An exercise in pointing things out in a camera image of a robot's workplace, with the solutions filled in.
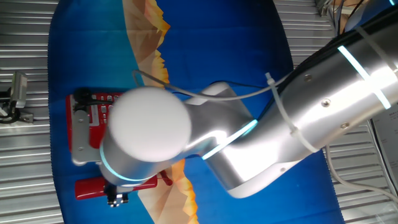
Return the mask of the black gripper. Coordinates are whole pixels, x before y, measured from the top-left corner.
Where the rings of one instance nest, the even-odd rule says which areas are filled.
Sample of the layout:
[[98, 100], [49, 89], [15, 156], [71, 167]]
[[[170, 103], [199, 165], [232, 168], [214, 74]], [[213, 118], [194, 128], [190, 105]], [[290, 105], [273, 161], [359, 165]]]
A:
[[110, 207], [117, 207], [119, 204], [129, 201], [129, 188], [107, 184], [104, 187], [104, 192], [107, 195], [107, 202]]

